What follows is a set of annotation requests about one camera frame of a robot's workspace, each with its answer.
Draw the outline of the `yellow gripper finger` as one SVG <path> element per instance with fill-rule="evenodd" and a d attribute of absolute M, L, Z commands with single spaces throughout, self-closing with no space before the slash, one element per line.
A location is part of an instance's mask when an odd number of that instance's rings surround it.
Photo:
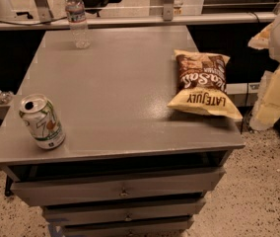
<path fill-rule="evenodd" d="M 249 42 L 248 46 L 254 49 L 267 49 L 270 39 L 270 32 L 272 30 L 273 24 L 270 23 L 264 29 L 262 29 L 258 34 L 252 37 Z"/>

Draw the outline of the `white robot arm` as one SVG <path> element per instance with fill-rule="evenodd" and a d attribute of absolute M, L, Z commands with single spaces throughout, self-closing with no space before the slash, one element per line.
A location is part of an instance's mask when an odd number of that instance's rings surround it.
<path fill-rule="evenodd" d="M 279 66 L 274 72 L 265 71 L 259 83 L 257 101 L 252 110 L 249 126 L 266 130 L 280 119 L 280 12 L 276 19 L 247 44 L 254 49 L 267 49 L 271 59 Z"/>

